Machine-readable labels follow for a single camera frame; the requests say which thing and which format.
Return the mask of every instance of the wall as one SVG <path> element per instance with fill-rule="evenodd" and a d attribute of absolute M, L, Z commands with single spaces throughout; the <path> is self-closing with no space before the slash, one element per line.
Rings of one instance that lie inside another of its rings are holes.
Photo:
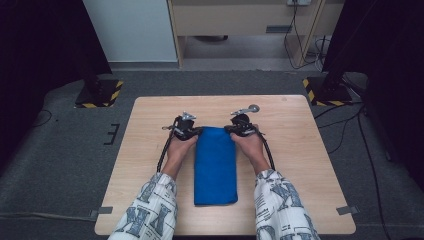
<path fill-rule="evenodd" d="M 166 0 L 84 0 L 109 62 L 177 62 Z"/>

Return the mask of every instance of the patterned sleeve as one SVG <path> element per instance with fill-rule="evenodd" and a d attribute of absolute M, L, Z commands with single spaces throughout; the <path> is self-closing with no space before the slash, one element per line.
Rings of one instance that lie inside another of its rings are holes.
<path fill-rule="evenodd" d="M 256 176 L 255 208 L 257 239 L 320 239 L 296 189 L 277 171 Z"/>
<path fill-rule="evenodd" d="M 176 195 L 176 184 L 170 176 L 153 175 L 128 207 L 109 240 L 172 239 L 178 212 Z"/>

